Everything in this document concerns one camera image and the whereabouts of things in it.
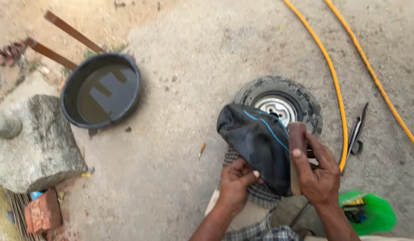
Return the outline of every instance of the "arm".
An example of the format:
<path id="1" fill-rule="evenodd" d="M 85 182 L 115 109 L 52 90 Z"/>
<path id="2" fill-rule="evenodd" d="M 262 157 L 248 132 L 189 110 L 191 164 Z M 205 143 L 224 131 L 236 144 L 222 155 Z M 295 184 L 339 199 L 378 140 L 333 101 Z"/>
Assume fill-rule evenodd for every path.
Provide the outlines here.
<path id="1" fill-rule="evenodd" d="M 300 174 L 302 194 L 312 203 L 324 227 L 328 241 L 360 241 L 338 205 L 340 169 L 331 152 L 310 132 L 304 134 L 319 165 L 312 168 L 307 156 L 295 149 L 293 160 Z"/>
<path id="2" fill-rule="evenodd" d="M 190 241 L 220 241 L 234 217 L 247 202 L 247 187 L 259 181 L 259 172 L 244 159 L 238 159 L 222 170 L 220 195 Z"/>

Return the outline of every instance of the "tire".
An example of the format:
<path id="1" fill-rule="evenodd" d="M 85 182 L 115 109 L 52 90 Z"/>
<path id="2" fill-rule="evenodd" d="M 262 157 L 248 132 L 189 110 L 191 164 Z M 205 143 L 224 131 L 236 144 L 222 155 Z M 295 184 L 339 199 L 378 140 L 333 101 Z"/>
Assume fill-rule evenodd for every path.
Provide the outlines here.
<path id="1" fill-rule="evenodd" d="M 305 87 L 285 77 L 264 76 L 247 83 L 236 94 L 234 103 L 255 106 L 267 96 L 285 100 L 293 107 L 294 121 L 304 123 L 308 131 L 320 137 L 323 127 L 320 105 Z"/>

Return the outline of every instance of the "fingernail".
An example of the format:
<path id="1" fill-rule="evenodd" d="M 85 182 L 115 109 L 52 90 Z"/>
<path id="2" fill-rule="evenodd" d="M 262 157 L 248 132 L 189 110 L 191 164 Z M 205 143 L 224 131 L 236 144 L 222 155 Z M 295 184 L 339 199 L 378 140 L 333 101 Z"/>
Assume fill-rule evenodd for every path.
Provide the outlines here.
<path id="1" fill-rule="evenodd" d="M 292 151 L 292 154 L 293 154 L 293 156 L 298 157 L 298 156 L 300 156 L 300 155 L 301 155 L 301 150 L 299 150 L 299 149 L 294 149 L 294 150 Z"/>
<path id="2" fill-rule="evenodd" d="M 253 174 L 256 178 L 259 178 L 261 176 L 261 173 L 259 171 L 253 171 Z"/>

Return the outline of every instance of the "hand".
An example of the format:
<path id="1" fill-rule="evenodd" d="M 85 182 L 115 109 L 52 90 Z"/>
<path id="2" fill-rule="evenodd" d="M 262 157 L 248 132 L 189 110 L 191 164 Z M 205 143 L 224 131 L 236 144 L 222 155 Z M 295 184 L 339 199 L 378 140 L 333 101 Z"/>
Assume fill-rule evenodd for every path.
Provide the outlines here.
<path id="1" fill-rule="evenodd" d="M 232 217 L 239 214 L 247 202 L 247 187 L 255 184 L 260 173 L 253 171 L 246 160 L 239 158 L 222 170 L 220 195 L 217 207 L 230 211 Z"/>
<path id="2" fill-rule="evenodd" d="M 337 205 L 339 166 L 328 148 L 322 145 L 313 134 L 306 132 L 304 136 L 307 140 L 307 146 L 311 148 L 319 165 L 312 168 L 308 158 L 302 151 L 299 149 L 292 151 L 293 160 L 299 171 L 302 194 L 314 207 Z"/>

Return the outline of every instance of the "blue stripe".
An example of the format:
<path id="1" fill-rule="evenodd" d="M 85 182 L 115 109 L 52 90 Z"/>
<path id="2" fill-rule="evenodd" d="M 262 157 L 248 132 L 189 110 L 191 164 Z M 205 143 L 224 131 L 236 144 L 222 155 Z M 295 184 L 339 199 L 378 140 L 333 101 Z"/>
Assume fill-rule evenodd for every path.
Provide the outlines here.
<path id="1" fill-rule="evenodd" d="M 274 136 L 274 138 L 287 150 L 287 151 L 289 151 L 289 148 L 287 148 L 278 138 L 277 138 L 277 136 L 274 134 L 274 132 L 273 132 L 273 130 L 271 130 L 271 128 L 269 127 L 269 125 L 268 125 L 268 123 L 264 120 L 264 119 L 262 119 L 262 118 L 256 118 L 256 117 L 253 117 L 253 116 L 251 116 L 249 113 L 247 113 L 247 111 L 244 111 L 244 113 L 246 113 L 246 115 L 248 116 L 248 117 L 250 117 L 250 118 L 252 118 L 253 120 L 255 120 L 255 121 L 258 121 L 258 120 L 261 120 L 263 123 L 265 123 L 265 125 L 267 125 L 267 127 L 268 127 L 268 129 L 269 129 L 269 131 L 271 132 L 271 134 L 273 134 L 273 136 Z"/>
<path id="2" fill-rule="evenodd" d="M 287 134 L 287 135 L 288 135 L 288 137 L 289 137 L 289 132 L 287 132 L 287 129 L 286 129 L 285 125 L 283 124 L 283 122 L 282 122 L 279 118 L 277 118 L 276 116 L 274 116 L 274 115 L 272 115 L 272 114 L 268 114 L 267 112 L 263 112 L 263 111 L 255 111 L 255 112 L 256 112 L 256 113 L 258 113 L 258 114 L 266 114 L 267 116 L 270 116 L 270 117 L 272 117 L 272 118 L 274 118 L 274 119 L 278 120 L 278 121 L 280 122 L 280 124 L 283 126 L 283 128 L 285 129 L 286 134 Z"/>

